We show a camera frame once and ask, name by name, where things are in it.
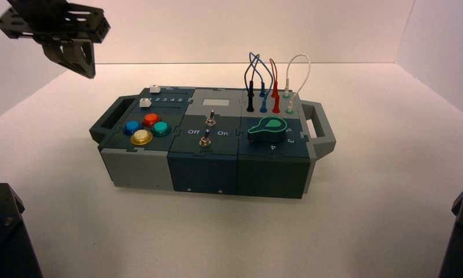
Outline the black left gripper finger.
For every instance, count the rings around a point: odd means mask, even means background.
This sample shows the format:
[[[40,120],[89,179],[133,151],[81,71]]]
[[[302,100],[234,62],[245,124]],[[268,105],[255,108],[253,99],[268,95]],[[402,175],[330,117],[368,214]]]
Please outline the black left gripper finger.
[[[88,40],[73,40],[64,46],[67,67],[86,78],[95,77],[94,48]]]
[[[54,42],[50,44],[42,44],[42,50],[50,61],[61,65],[68,70],[70,69],[60,43]]]

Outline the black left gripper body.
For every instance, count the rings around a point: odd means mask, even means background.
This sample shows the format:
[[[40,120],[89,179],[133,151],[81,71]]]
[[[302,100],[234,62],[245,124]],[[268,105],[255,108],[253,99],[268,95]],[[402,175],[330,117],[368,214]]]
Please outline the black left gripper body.
[[[104,10],[68,1],[9,1],[0,16],[0,30],[11,39],[72,40],[101,43],[110,25]]]

